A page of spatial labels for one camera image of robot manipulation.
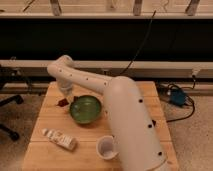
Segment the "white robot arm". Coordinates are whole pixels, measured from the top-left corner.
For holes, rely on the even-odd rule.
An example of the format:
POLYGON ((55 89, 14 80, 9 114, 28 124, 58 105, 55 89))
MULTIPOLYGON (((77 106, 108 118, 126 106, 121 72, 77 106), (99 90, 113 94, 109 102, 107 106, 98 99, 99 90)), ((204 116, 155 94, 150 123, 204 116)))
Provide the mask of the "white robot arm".
POLYGON ((123 171, 171 171, 143 94, 134 80, 75 69, 74 61, 67 55, 50 63, 47 71, 64 95, 69 94, 72 84, 103 95, 123 171))

